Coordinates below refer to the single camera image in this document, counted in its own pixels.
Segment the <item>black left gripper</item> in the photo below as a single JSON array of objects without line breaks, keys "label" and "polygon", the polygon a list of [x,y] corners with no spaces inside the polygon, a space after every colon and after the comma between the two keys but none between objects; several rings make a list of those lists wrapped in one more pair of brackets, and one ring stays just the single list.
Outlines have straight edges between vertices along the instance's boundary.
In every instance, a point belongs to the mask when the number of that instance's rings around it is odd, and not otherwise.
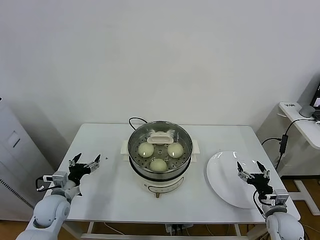
[{"label": "black left gripper", "polygon": [[80,152],[79,154],[74,156],[73,159],[69,160],[68,180],[74,182],[76,186],[80,185],[81,178],[84,175],[89,174],[89,170],[90,172],[93,172],[100,166],[100,154],[95,158],[94,161],[88,163],[87,165],[85,163],[77,163],[81,155],[82,153]]}]

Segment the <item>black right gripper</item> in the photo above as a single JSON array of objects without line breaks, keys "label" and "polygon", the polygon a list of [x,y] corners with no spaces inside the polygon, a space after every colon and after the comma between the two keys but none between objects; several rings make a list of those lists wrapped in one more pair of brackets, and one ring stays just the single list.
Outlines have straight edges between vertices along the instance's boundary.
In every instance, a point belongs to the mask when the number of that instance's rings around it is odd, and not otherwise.
[{"label": "black right gripper", "polygon": [[238,176],[249,185],[253,185],[259,194],[272,194],[273,188],[269,185],[270,171],[259,161],[256,162],[261,173],[250,174],[243,170],[243,167],[237,162]]}]

